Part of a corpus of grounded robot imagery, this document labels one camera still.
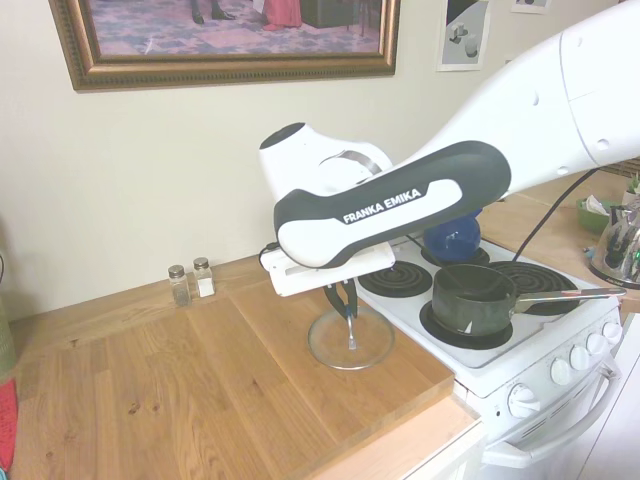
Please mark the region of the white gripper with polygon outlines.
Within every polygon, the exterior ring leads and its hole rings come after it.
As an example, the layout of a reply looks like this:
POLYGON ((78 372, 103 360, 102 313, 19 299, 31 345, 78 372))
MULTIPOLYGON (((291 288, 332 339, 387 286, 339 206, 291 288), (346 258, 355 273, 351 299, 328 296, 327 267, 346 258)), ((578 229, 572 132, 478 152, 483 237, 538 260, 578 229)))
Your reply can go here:
POLYGON ((358 297, 355 282, 345 280, 390 268, 395 263, 395 254, 388 243, 383 243, 356 253, 342 266, 316 269, 295 263, 280 248, 275 248, 261 253, 259 262, 269 273, 278 295, 291 296, 325 286, 324 294, 334 310, 341 317, 356 318, 358 297), (342 281, 347 294, 347 305, 334 284, 342 281))

